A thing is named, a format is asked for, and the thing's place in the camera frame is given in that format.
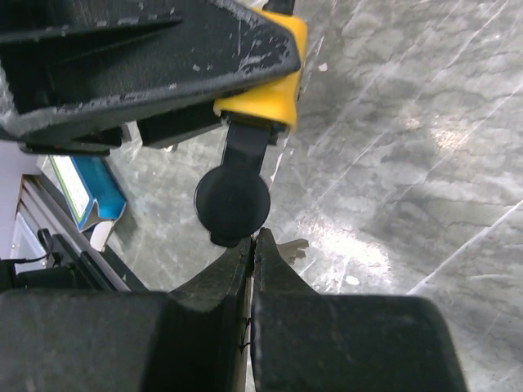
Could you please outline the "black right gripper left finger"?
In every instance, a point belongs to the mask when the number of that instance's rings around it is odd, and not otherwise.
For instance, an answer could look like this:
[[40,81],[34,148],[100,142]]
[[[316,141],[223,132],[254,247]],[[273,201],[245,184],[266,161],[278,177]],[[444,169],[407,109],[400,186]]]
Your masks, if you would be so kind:
[[118,291],[86,257],[1,263],[4,391],[242,391],[252,243],[171,292]]

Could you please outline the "small silver keys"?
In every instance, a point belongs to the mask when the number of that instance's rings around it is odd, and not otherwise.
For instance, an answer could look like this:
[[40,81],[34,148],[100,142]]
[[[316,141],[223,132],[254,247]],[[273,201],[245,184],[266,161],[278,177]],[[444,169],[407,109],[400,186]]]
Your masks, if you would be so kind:
[[293,265],[296,260],[306,258],[306,249],[308,247],[309,241],[304,238],[277,245],[279,254],[289,265]]

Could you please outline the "yellow padlock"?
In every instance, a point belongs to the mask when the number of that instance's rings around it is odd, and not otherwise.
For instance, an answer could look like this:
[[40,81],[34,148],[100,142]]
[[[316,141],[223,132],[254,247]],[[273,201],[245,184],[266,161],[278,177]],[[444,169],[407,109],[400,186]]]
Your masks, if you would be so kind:
[[268,145],[297,125],[302,71],[215,101],[229,125],[221,164],[199,182],[194,205],[212,243],[236,247],[259,230],[270,211],[268,186],[260,176]]

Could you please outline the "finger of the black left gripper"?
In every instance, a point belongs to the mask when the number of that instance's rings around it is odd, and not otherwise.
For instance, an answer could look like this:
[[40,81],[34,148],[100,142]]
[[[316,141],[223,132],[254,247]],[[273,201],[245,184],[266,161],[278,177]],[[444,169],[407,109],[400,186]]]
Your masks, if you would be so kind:
[[142,145],[167,148],[219,128],[221,120],[213,106],[211,100],[138,120]]
[[73,140],[300,65],[289,29],[234,1],[4,1],[1,137]]

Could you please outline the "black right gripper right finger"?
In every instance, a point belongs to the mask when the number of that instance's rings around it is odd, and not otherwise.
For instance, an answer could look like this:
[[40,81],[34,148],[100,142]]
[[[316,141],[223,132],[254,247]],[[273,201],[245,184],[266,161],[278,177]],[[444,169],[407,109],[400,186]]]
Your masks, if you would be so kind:
[[418,296],[326,295],[280,255],[254,251],[251,359],[259,391],[464,391],[449,328]]

